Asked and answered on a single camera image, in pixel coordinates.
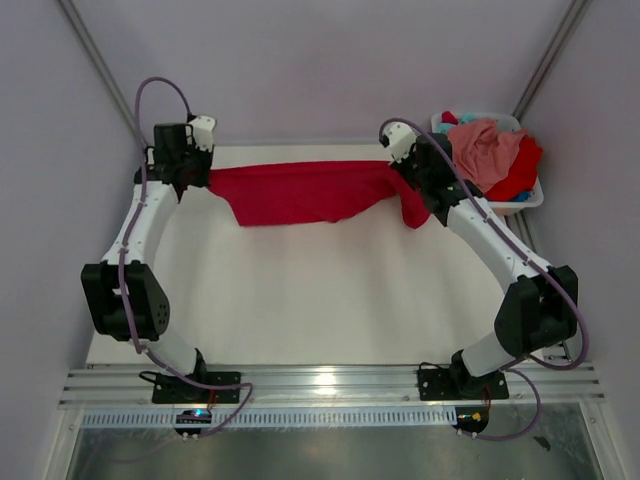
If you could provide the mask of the crimson red t shirt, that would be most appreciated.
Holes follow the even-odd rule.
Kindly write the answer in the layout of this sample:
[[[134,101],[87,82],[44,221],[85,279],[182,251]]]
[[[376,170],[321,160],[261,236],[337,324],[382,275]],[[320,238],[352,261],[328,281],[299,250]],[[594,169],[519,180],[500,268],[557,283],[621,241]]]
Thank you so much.
[[[216,169],[209,191],[243,227],[337,223],[398,197],[404,224],[430,217],[418,192],[380,160],[311,161]]]

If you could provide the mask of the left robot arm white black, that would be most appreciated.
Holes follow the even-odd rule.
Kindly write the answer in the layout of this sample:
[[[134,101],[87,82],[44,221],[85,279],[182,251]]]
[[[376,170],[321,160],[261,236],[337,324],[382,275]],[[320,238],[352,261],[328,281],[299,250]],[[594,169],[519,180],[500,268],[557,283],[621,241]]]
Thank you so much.
[[[214,118],[199,115],[155,126],[154,143],[142,150],[131,205],[116,239],[99,262],[81,271],[96,332],[131,344],[176,377],[176,392],[190,402],[207,395],[210,379],[201,352],[171,328],[170,301],[153,265],[184,194],[209,184],[216,125]]]

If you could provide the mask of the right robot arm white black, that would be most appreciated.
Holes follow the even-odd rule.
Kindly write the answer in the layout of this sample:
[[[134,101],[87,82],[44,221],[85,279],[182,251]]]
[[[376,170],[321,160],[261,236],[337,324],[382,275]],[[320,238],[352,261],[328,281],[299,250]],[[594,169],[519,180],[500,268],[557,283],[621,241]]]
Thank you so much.
[[[439,140],[419,136],[388,148],[392,168],[483,261],[504,293],[492,331],[452,356],[451,391],[473,398],[503,368],[574,337],[579,324],[575,272],[552,266],[509,231],[482,192],[459,178]]]

